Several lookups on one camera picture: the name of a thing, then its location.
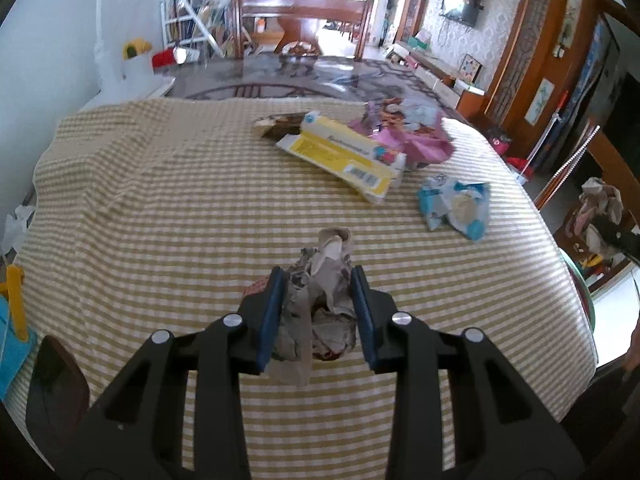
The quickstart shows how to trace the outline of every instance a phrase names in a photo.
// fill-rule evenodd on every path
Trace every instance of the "pink plastic wrapper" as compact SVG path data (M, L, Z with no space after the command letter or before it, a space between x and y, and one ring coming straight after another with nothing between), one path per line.
M362 119L351 121L349 126L387 148L405 153L408 167L422 167L445 162L455 150L442 129L443 117L436 105L385 99L367 103Z

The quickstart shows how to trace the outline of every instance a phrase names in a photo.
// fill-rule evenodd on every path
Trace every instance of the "barcode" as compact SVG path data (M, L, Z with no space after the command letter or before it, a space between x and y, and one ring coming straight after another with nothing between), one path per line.
M363 181L364 184L366 184L372 189L375 189L376 187L378 187L378 183L380 182L380 179L376 177L374 174L367 173L366 171L361 170L360 168L356 168L351 164L348 165L346 168L344 168L344 172L351 174L356 178L360 179L361 181Z

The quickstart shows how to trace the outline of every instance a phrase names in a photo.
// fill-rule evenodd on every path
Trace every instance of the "yellow and white package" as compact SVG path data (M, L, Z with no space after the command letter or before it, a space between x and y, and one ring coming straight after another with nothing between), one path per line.
M309 112L300 134L285 136L277 146L334 174L374 204L383 203L389 188L400 185L406 161L404 153L394 153L380 162L381 153L388 152L380 143L319 112Z

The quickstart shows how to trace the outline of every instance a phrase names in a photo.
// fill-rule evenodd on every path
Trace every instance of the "yellow handle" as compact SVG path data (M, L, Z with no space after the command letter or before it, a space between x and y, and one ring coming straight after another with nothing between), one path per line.
M27 318L24 315L24 303L22 302L22 277L24 271L15 265L6 268L6 287L9 295L9 311L14 324L16 337L26 343L29 340L27 330Z

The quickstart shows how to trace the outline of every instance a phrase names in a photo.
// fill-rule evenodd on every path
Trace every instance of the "checkered tablecloth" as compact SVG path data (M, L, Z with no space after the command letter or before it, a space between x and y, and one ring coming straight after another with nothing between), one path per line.
M39 337L66 344L95 400L153 331L203 329L235 310L243 289L271 267L295 262L321 228L342 225L353 232L353 261L371 286L437 330L485 330L561 418L593 375L593 340L553 238L489 144L450 124L453 158L410 174L385 205L373 206L250 131L261 116L311 109L345 122L363 111L335 100L166 99L62 121L36 168L38 208L18 256ZM425 176L441 172L491 183L491 221L480 242L426 229L415 192ZM7 402L23 431L34 355ZM358 348L316 362L306 388L242 377L254 478L382 478L394 381L369 372ZM450 466L445 381L442 399Z

